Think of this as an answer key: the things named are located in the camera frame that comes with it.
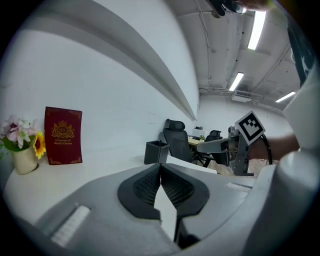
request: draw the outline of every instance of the red book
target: red book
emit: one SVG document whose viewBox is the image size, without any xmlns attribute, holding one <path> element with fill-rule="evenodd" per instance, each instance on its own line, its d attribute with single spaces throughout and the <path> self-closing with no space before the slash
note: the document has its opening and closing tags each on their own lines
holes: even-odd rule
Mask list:
<svg viewBox="0 0 320 256">
<path fill-rule="evenodd" d="M 82 163 L 82 111 L 45 107 L 44 139 L 49 165 Z"/>
</svg>

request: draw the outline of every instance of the air conditioner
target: air conditioner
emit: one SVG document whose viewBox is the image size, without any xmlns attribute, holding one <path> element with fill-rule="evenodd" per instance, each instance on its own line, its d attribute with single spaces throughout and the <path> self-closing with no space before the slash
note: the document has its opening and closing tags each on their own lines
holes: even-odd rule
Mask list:
<svg viewBox="0 0 320 256">
<path fill-rule="evenodd" d="M 236 102 L 249 102 L 252 100 L 252 94 L 250 92 L 235 91 L 231 99 Z"/>
</svg>

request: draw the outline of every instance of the table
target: table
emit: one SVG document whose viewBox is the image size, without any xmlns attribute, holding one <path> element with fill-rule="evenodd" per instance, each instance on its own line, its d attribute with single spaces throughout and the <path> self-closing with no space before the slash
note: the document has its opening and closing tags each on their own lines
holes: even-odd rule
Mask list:
<svg viewBox="0 0 320 256">
<path fill-rule="evenodd" d="M 197 139 L 193 139 L 193 138 L 188 138 L 188 142 L 189 142 L 189 145 L 196 146 L 199 143 L 204 142 L 204 140 L 197 140 Z"/>
<path fill-rule="evenodd" d="M 68 165 L 49 165 L 43 157 L 40 166 L 26 175 L 13 171 L 3 192 L 3 197 L 10 210 L 35 224 L 52 206 L 64 199 L 84 184 L 111 174 L 144 165 L 146 145 L 135 145 L 104 151 L 84 152 L 83 163 Z M 202 172 L 217 174 L 170 155 L 167 163 L 192 168 Z M 177 211 L 168 199 L 162 187 L 156 194 L 154 207 L 160 211 L 161 226 L 173 239 Z"/>
</svg>

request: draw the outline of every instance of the green leaf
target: green leaf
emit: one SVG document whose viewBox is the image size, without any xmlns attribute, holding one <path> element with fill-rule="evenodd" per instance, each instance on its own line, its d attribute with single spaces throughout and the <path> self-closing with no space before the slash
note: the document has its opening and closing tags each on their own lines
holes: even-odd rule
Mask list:
<svg viewBox="0 0 320 256">
<path fill-rule="evenodd" d="M 36 136 L 35 135 L 31 135 L 29 136 L 29 139 L 30 139 L 30 145 L 34 142 Z"/>
<path fill-rule="evenodd" d="M 26 150 L 30 146 L 29 142 L 27 142 L 25 140 L 23 141 L 22 148 L 19 148 L 18 143 L 9 140 L 7 137 L 4 137 L 2 139 L 2 141 L 3 141 L 3 144 L 4 144 L 4 146 L 5 146 L 5 148 L 7 150 L 14 151 L 14 152 L 19 152 L 19 151 L 22 151 L 22 150 Z"/>
</svg>

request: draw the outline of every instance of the fluorescent light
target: fluorescent light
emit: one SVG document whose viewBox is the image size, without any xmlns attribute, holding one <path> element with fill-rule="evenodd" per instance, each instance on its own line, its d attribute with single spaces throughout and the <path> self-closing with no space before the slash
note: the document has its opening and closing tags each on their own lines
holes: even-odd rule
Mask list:
<svg viewBox="0 0 320 256">
<path fill-rule="evenodd" d="M 296 94 L 296 93 L 295 93 L 294 91 L 292 91 L 292 92 L 288 93 L 286 96 L 283 96 L 282 98 L 276 100 L 275 102 L 276 102 L 276 103 L 282 102 L 282 101 L 284 101 L 285 99 L 287 99 L 287 98 L 289 98 L 289 97 L 291 97 L 292 95 L 295 95 L 295 94 Z"/>
<path fill-rule="evenodd" d="M 238 84 L 240 83 L 240 81 L 244 77 L 244 75 L 245 75 L 244 73 L 238 72 L 229 91 L 233 92 L 236 89 L 236 87 L 238 86 Z"/>
<path fill-rule="evenodd" d="M 256 11 L 254 14 L 253 28 L 248 44 L 248 48 L 251 50 L 255 50 L 257 48 L 262 29 L 264 28 L 266 13 L 266 11 Z"/>
</svg>

